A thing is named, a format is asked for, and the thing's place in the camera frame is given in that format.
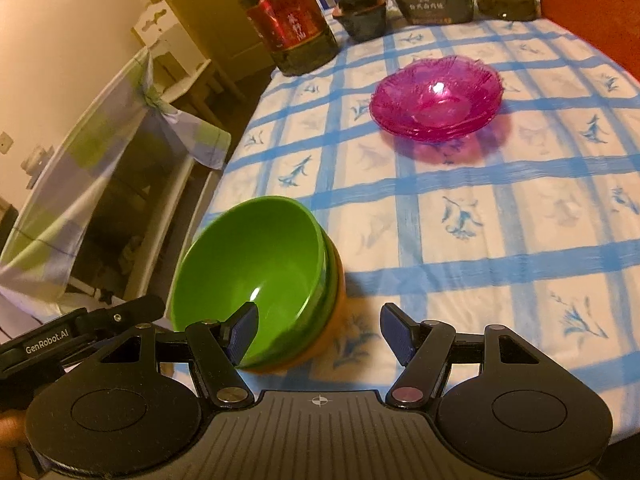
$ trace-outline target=blue checkered tablecloth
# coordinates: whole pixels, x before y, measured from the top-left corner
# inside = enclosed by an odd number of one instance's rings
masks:
[[[383,394],[401,369],[380,306],[459,332],[502,323],[609,405],[619,439],[640,430],[640,86],[547,20],[403,27],[297,78],[276,73],[201,228],[251,197],[300,200],[334,240],[350,316],[320,358],[262,388]],[[465,139],[420,145],[368,110],[388,74],[461,54],[500,71],[499,115]],[[450,384],[478,372],[454,366]]]

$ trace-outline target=dark bowl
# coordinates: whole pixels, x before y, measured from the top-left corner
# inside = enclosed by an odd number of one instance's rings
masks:
[[[384,36],[386,32],[386,0],[369,9],[343,12],[335,7],[333,17],[344,27],[348,35],[361,43]]]

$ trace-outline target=red bottle label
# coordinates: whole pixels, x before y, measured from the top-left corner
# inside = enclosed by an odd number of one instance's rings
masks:
[[[272,52],[312,40],[327,27],[316,0],[260,0],[246,14]]]

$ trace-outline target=blue flower pattern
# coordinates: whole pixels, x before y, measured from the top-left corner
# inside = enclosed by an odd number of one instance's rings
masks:
[[[250,136],[248,136],[246,141],[244,142],[244,147],[248,148],[250,146],[256,146],[257,144],[264,144],[264,141],[262,140],[262,130],[260,130],[256,134],[251,134]]]
[[[442,163],[451,165],[454,163],[452,157],[460,153],[465,145],[466,139],[455,139],[441,144],[434,144],[433,149],[442,155]]]
[[[505,92],[516,92],[517,94],[521,93],[519,88],[516,88],[511,83],[507,83],[504,79],[502,80],[502,88],[504,88]]]
[[[611,93],[615,90],[618,90],[620,87],[617,85],[618,78],[615,76],[600,74],[600,82],[607,90],[608,93]]]
[[[446,196],[442,224],[445,224],[445,231],[458,240],[469,240],[476,236],[476,227],[483,227],[482,222],[474,218],[473,209],[478,205],[478,200],[474,200],[469,205],[465,205],[462,200],[456,202]]]
[[[598,115],[594,114],[593,117],[587,121],[587,129],[580,132],[580,134],[589,142],[593,142],[594,144],[607,144],[606,140],[602,140],[599,137],[600,134],[608,135],[608,133],[605,132],[598,124],[599,121],[600,118]]]
[[[300,121],[307,130],[319,130],[322,118],[318,116],[307,117]]]
[[[334,370],[346,364],[357,364],[361,359],[369,356],[364,346],[374,339],[380,339],[371,329],[370,323],[363,315],[351,316],[346,323],[346,334],[334,339],[337,357],[334,359]]]
[[[545,218],[551,218],[562,227],[574,227],[582,215],[582,206],[569,190],[555,189],[551,196],[542,194],[542,203],[548,207]]]
[[[540,155],[546,155],[549,153],[549,150],[546,148],[546,128],[533,129],[520,126],[518,134],[529,146],[538,148],[540,150]]]
[[[411,34],[409,34],[408,36],[405,36],[404,38],[401,38],[400,41],[405,41],[408,44],[418,44],[420,43],[422,40],[424,40],[424,35],[421,33],[418,34],[414,34],[413,32]]]
[[[488,45],[485,45],[484,47],[478,48],[476,50],[476,57],[478,59],[491,57],[494,54],[495,54],[495,49],[493,47],[488,46]]]
[[[308,92],[309,94],[317,94],[320,89],[318,88],[317,84],[309,83],[307,86],[305,86],[305,89],[303,91]]]
[[[420,61],[420,60],[423,60],[423,59],[433,59],[434,57],[436,57],[436,53],[433,50],[429,50],[429,51],[426,51],[426,52],[421,52],[420,55],[413,54],[412,55],[412,62]]]
[[[353,120],[357,121],[369,111],[369,99],[359,99],[355,105],[351,107],[353,112]]]
[[[607,333],[604,332],[602,327],[591,315],[591,301],[588,296],[585,296],[582,301],[584,314],[578,312],[575,300],[571,299],[569,302],[563,301],[560,296],[553,292],[550,296],[553,302],[560,304],[564,308],[564,314],[560,321],[564,326],[564,336],[567,337],[576,333],[581,335],[580,339],[578,339],[578,348],[582,347],[587,334],[603,339],[609,339]]]
[[[379,168],[388,163],[390,156],[383,155],[382,153],[374,150],[366,144],[359,143],[358,148],[362,154],[358,163],[364,171],[372,170],[373,168]]]
[[[369,233],[360,235],[360,249],[358,254],[364,250],[369,250],[378,243],[382,235],[391,229],[394,219],[388,214],[372,215],[369,221]]]
[[[618,206],[626,207],[631,209],[633,213],[636,215],[640,215],[640,206],[638,206],[638,202],[632,200],[631,197],[626,193],[624,189],[620,186],[617,186],[611,190],[611,199],[614,202],[614,207],[612,211],[618,213],[620,212]]]
[[[578,96],[584,92],[584,89],[581,88],[580,85],[574,81],[570,81],[561,74],[551,73],[549,75],[549,81],[562,88],[562,93],[567,97]]]
[[[540,54],[540,51],[538,49],[533,48],[526,43],[521,43],[518,46],[518,50],[521,52],[527,52],[528,54]]]
[[[305,166],[309,163],[310,160],[311,155],[306,156],[300,163],[295,165],[294,169],[289,174],[278,177],[280,185],[282,187],[298,186],[299,184],[296,180],[301,175],[308,176],[308,174],[305,173]]]

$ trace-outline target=stacked bowls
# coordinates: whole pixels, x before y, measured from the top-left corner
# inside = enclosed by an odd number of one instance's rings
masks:
[[[263,196],[220,215],[178,270],[171,298],[176,330],[225,320],[245,301],[258,307],[258,333],[241,367],[271,370],[312,357],[337,324],[344,288],[337,251],[314,216],[295,200]]]
[[[500,74],[465,56],[419,59],[385,77],[369,102],[389,133],[438,144],[486,126],[502,103]]]

